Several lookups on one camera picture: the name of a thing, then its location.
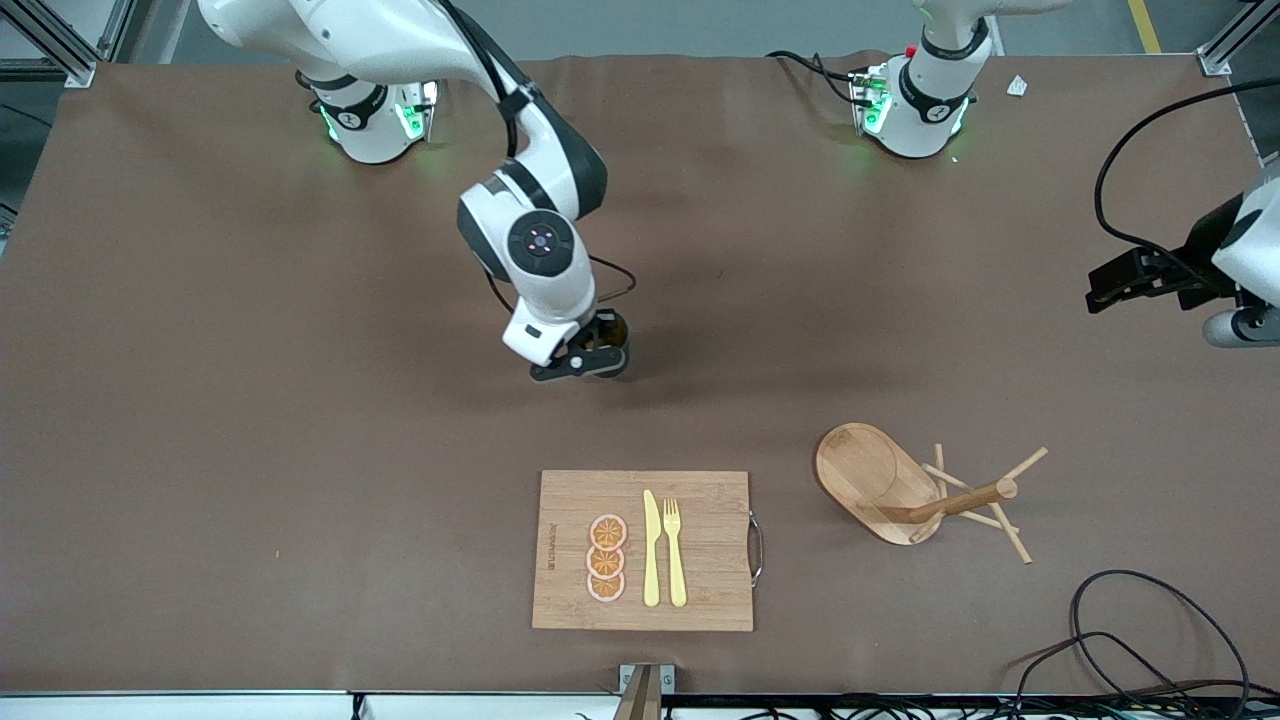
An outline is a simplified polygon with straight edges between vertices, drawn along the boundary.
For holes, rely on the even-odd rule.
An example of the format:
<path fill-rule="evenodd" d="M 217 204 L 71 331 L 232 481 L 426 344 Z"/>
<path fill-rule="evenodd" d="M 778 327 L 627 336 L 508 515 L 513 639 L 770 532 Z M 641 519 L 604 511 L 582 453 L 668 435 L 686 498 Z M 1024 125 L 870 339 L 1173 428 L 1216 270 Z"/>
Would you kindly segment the yellow plastic fork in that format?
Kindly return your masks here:
<path fill-rule="evenodd" d="M 684 573 L 684 559 L 680 546 L 680 532 L 682 530 L 682 518 L 677 498 L 663 498 L 662 524 L 668 539 L 669 557 L 669 601 L 682 609 L 687 605 L 689 592 Z"/>

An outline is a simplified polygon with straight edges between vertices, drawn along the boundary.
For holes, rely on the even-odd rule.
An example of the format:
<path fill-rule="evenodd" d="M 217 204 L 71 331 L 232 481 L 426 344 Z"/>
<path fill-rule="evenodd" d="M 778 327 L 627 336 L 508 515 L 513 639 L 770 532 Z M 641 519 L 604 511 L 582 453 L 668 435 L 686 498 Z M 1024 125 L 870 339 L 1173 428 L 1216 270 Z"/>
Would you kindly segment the wooden cup rack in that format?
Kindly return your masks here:
<path fill-rule="evenodd" d="M 961 518 L 1001 530 L 1029 565 L 1033 557 L 1002 503 L 1018 496 L 1018 479 L 1047 454 L 1039 447 L 996 480 L 970 486 L 943 469 L 941 445 L 932 464 L 918 462 L 879 428 L 846 423 L 820 439 L 814 466 L 826 495 L 886 543 L 919 546 L 946 519 Z"/>

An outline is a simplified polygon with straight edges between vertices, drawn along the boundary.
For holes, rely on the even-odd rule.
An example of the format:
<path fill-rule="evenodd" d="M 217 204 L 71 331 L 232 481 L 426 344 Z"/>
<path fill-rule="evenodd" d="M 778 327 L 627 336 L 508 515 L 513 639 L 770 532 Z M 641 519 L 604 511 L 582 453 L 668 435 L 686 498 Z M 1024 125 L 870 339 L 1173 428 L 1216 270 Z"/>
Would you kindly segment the brown table mat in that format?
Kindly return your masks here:
<path fill-rule="evenodd" d="M 1192 59 L 996 58 L 928 161 L 776 60 L 527 72 L 611 170 L 580 229 L 639 279 L 616 380 L 540 386 L 500 342 L 454 225 L 504 147 L 484 94 L 387 167 L 287 68 L 61 97 L 0 260 L 0 689 L 595 691 L 666 661 L 692 692 L 1000 692 L 1108 568 L 1280 689 L 1280 351 L 1084 302 L 1123 251 L 1100 164 L 1210 87 Z M 1033 562 L 961 518 L 874 537 L 817 479 L 846 423 L 970 486 L 1046 447 L 1002 503 Z M 534 628 L 554 469 L 746 471 L 754 629 Z"/>

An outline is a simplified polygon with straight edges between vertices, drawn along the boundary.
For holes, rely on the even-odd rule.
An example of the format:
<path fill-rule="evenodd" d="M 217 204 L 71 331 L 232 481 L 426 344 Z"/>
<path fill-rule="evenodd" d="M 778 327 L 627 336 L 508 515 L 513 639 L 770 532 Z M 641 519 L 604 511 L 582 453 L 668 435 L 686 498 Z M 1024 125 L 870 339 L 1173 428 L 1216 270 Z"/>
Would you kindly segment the metal edge bracket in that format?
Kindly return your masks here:
<path fill-rule="evenodd" d="M 676 692 L 673 664 L 623 664 L 620 702 L 612 720 L 667 720 L 666 700 Z"/>

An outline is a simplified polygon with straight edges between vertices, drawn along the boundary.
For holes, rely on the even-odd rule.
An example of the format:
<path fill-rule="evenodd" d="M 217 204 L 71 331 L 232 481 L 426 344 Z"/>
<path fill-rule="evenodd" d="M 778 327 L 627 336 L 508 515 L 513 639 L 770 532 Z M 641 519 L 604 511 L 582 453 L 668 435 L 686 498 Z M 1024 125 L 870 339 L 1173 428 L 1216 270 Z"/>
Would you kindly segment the bamboo cutting board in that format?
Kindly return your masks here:
<path fill-rule="evenodd" d="M 643 602 L 645 570 L 644 489 L 677 498 L 687 605 L 669 601 L 668 539 L 657 544 L 660 603 Z M 626 591 L 614 602 L 586 589 L 593 520 L 626 520 Z M 748 556 L 750 495 L 745 471 L 545 470 L 539 496 L 532 626 L 588 632 L 750 632 L 754 628 L 753 566 Z"/>

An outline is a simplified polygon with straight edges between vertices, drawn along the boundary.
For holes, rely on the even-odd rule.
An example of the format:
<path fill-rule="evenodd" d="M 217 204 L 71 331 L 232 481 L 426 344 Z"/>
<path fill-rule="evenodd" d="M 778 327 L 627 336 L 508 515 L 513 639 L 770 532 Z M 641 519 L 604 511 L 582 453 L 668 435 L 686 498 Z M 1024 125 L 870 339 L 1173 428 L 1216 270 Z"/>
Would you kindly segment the yellow plastic knife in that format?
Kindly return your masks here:
<path fill-rule="evenodd" d="M 663 524 L 660 511 L 657 507 L 657 498 L 650 489 L 644 489 L 643 502 L 645 512 L 645 570 L 643 602 L 646 607 L 655 607 L 660 603 L 657 544 L 662 537 Z"/>

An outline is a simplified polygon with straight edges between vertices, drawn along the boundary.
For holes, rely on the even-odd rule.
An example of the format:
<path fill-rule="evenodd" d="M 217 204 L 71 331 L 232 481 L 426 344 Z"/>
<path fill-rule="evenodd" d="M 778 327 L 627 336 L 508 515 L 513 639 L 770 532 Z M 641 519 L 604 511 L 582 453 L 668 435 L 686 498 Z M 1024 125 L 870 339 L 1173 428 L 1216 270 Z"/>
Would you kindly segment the teal cup with yellow inside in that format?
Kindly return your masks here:
<path fill-rule="evenodd" d="M 630 329 L 627 322 L 609 307 L 602 309 L 591 319 L 586 348 L 591 351 L 595 378 L 614 378 L 628 365 Z"/>

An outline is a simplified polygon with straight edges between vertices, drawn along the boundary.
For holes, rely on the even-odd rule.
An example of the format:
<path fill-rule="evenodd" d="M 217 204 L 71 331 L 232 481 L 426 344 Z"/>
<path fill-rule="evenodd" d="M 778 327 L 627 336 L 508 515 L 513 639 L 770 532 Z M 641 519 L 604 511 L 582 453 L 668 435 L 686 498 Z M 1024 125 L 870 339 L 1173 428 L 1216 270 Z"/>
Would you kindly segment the aluminium frame post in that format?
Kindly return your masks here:
<path fill-rule="evenodd" d="M 1240 0 L 1240 10 L 1207 42 L 1196 49 L 1204 77 L 1230 76 L 1230 60 L 1275 19 L 1280 0 Z"/>
<path fill-rule="evenodd" d="M 97 65 L 129 54 L 150 0 L 0 0 L 0 82 L 91 86 Z"/>

